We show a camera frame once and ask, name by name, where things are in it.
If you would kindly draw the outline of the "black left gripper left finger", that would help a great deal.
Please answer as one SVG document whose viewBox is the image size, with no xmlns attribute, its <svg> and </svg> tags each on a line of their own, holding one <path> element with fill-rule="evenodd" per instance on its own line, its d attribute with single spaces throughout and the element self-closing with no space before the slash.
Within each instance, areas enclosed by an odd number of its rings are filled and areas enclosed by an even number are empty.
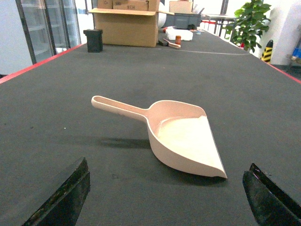
<svg viewBox="0 0 301 226">
<path fill-rule="evenodd" d="M 74 226 L 90 192 L 90 172 L 85 157 L 65 168 L 55 179 L 54 191 L 39 204 L 24 226 Z"/>
</svg>

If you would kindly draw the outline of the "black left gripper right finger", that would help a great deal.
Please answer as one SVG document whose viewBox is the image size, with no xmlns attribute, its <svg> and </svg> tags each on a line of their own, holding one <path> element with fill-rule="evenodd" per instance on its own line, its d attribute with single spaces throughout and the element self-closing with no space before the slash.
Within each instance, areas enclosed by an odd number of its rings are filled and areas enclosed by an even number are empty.
<svg viewBox="0 0 301 226">
<path fill-rule="evenodd" d="M 260 226 L 299 226 L 301 206 L 277 186 L 255 163 L 242 178 L 245 194 Z"/>
</svg>

